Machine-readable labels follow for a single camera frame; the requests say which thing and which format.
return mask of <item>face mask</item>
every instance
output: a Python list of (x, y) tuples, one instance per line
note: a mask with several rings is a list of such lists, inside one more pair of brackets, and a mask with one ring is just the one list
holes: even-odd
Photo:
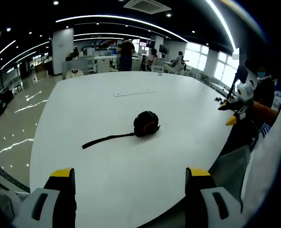
[(259, 76), (260, 78), (265, 77), (265, 72), (258, 72), (258, 76)]

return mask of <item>white pillar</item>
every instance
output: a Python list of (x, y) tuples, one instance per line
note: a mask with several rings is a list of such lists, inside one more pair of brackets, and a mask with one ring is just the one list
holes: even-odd
[(218, 52), (209, 49), (208, 56), (207, 56), (207, 61), (204, 69), (204, 74), (213, 77), (213, 74), (215, 72), (216, 64), (217, 64), (217, 57), (218, 57)]
[(53, 33), (52, 54), (54, 75), (62, 73), (62, 63), (68, 54), (73, 52), (73, 28), (67, 28)]
[(159, 46), (164, 44), (164, 38), (160, 36), (151, 36), (150, 39), (155, 40), (154, 48), (158, 51), (157, 55), (159, 56)]

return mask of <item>jeans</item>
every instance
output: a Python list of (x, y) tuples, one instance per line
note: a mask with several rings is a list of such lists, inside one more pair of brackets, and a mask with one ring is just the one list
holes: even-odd
[(132, 56), (121, 56), (121, 67), (122, 71), (131, 71), (132, 70)]

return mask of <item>black tape measure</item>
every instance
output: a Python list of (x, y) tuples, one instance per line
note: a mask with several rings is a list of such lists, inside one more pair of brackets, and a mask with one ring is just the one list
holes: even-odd
[(159, 130), (159, 118), (158, 116), (151, 112), (151, 111), (145, 111), (140, 113), (134, 120), (134, 132), (129, 134), (119, 134), (119, 135), (110, 135), (105, 138), (96, 139), (91, 142), (88, 142), (84, 144), (82, 147), (83, 149), (88, 148), (89, 146), (92, 146), (94, 144), (109, 140), (109, 139), (115, 139), (115, 138), (121, 138), (126, 136), (134, 136), (137, 137), (143, 137), (148, 134), (153, 134)]

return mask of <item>computer screen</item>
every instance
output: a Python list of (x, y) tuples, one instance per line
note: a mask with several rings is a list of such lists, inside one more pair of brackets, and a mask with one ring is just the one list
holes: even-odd
[(140, 46), (141, 47), (148, 47), (148, 48), (154, 48), (155, 41), (148, 40), (148, 39), (140, 39)]

